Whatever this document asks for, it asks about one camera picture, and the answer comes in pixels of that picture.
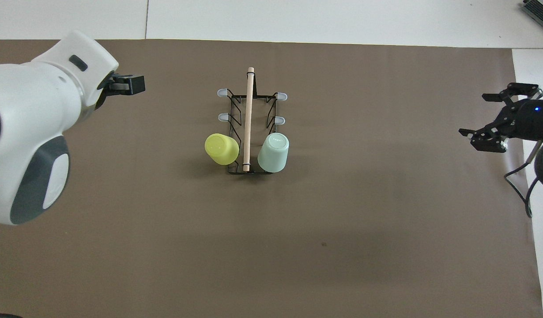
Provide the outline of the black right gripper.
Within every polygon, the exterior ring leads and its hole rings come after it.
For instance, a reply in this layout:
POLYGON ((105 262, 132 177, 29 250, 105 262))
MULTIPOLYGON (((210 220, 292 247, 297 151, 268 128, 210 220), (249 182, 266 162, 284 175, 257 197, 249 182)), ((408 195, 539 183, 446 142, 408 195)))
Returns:
POLYGON ((505 153, 506 137, 543 141, 543 90, 538 84, 509 83, 499 93, 483 93, 486 102, 512 103, 513 96, 526 96, 512 106, 505 106, 496 117, 498 124, 481 129, 458 129, 476 151, 505 153))

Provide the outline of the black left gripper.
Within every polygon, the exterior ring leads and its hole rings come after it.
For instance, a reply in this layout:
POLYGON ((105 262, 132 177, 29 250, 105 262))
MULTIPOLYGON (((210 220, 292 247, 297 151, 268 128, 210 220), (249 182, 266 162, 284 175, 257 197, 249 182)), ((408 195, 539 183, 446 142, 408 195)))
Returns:
POLYGON ((144 92, 146 83, 143 75, 121 75, 111 72, 100 87, 102 92, 94 105, 95 109, 99 109, 107 97, 132 96, 144 92))

